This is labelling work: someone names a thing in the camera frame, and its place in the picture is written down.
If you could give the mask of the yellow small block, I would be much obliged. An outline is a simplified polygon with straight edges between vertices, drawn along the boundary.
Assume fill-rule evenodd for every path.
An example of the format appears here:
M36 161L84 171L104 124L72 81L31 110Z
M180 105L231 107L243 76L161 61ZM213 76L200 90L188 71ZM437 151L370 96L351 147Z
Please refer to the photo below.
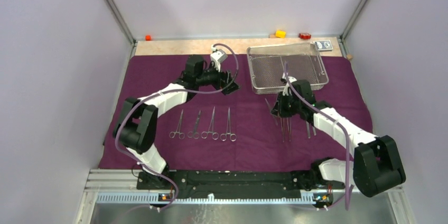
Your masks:
M277 30L275 32L275 37L284 39L284 38L286 38L286 32L282 31L282 30Z

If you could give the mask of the metal mesh instrument tray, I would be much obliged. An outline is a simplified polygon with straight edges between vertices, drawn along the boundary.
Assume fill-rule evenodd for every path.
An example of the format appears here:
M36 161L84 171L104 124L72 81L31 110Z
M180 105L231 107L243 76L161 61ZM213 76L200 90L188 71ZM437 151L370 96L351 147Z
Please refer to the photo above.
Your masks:
M247 58L251 84L259 95L283 90L284 63L288 64L289 76L307 80L312 90L320 90L329 83L323 60L312 43L251 46Z

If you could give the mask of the steel curved tweezers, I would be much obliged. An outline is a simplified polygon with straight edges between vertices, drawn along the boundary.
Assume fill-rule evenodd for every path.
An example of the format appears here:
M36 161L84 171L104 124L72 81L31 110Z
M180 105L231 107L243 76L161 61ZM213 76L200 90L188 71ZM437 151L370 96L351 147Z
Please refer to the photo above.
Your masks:
M280 118L280 125L281 125L281 135L282 135L282 142L285 142L285 128L284 128L284 119Z

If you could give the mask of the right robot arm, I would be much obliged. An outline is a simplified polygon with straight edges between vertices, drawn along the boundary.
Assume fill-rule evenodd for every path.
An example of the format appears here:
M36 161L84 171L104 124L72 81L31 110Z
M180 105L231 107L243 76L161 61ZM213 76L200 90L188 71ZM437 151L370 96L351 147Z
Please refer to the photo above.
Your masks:
M331 181L355 186L374 197L405 183L407 177L395 140L370 133L342 116L328 102L317 101L307 80L284 76L271 113L279 118L299 116L307 129L319 130L345 149L345 159L316 161L310 182L324 188Z

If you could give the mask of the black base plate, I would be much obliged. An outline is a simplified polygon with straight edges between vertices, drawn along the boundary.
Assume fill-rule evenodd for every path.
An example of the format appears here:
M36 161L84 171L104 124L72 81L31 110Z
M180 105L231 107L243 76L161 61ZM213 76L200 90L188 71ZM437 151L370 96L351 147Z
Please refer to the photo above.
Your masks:
M139 190L178 190L179 199L296 199L312 190L344 189L338 181L325 181L314 170L290 172L164 171L168 179L141 171Z

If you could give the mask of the red small block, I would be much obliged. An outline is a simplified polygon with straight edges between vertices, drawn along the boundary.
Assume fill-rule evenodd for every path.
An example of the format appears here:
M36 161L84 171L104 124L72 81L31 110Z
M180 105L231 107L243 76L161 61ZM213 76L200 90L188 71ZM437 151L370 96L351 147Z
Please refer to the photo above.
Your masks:
M298 34L298 37L302 40L309 40L309 39L311 39L312 35L307 32L301 32Z

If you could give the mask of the purple cloth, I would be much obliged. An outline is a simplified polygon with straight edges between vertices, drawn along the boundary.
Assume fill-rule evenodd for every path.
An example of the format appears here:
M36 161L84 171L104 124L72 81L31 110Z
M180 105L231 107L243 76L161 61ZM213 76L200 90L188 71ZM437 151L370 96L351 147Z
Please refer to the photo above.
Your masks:
M99 168L130 169L135 164L132 158L116 149L113 137L124 100L145 97L165 88L180 76L186 61L186 55L135 56L130 60L116 111L105 137ZM316 136L308 138L305 121L299 116L292 118L291 142L285 139L283 143L281 125L278 123L275 126L265 103L267 98L272 104L276 96L253 92L244 54L229 57L224 63L224 68L228 70L235 67L239 68L237 91L229 95L213 94L213 87L203 87L202 94L158 119L155 146L171 169L288 172L307 170L312 162L325 157L344 160L344 147L327 134L317 132ZM215 141L210 136L201 138L201 133L209 128L214 107L214 129L219 137L226 131L230 107L231 131L237 135L235 142L222 142L219 138ZM181 131L185 133L185 138L169 138L169 133L177 127L181 110L184 110ZM199 111L199 138L188 138L187 133L192 131Z

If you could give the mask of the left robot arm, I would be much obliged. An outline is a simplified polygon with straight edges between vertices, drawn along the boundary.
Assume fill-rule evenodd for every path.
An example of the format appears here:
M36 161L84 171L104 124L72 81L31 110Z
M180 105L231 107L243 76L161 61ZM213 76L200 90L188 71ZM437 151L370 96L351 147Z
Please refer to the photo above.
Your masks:
M226 58L227 54L219 49L210 54L210 64L205 68L203 56L190 55L180 76L167 87L146 97L125 99L113 131L115 146L150 174L149 181L157 189L166 187L170 180L164 171L166 160L154 144L158 118L200 94L202 86L213 86L213 94L236 91L237 74L221 68Z

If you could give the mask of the small steel hemostat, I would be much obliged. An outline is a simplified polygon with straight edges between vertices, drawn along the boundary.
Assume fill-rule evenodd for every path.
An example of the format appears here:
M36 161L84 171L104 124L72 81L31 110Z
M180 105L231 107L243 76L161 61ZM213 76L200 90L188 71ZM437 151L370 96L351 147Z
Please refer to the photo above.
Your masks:
M174 131L171 131L171 132L169 133L169 138L176 138L176 137L177 137L178 139L184 139L184 138L185 138L185 133L181 131L181 128L182 128L183 113L184 113L184 110L181 110L181 113L180 113L180 117L179 117L179 121L178 121L177 127L176 127L176 129L175 129Z

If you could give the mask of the blue playing card deck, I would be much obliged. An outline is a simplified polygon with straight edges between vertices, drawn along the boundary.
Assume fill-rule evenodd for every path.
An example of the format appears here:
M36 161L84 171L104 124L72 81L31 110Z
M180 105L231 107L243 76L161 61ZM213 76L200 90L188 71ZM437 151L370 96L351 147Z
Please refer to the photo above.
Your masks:
M316 46L318 51L325 52L325 51L333 50L333 45L330 40L319 40L319 41L314 41L313 43Z

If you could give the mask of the steel forceps clamp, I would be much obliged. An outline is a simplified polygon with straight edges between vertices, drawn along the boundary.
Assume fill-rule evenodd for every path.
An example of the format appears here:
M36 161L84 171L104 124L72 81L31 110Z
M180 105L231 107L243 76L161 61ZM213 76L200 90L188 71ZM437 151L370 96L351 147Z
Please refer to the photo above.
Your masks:
M212 110L211 118L210 118L209 128L207 131L203 131L201 133L201 138L203 138L203 139L206 139L210 136L213 140L216 141L219 138L219 134L214 129L215 112L216 112L216 108L214 107Z

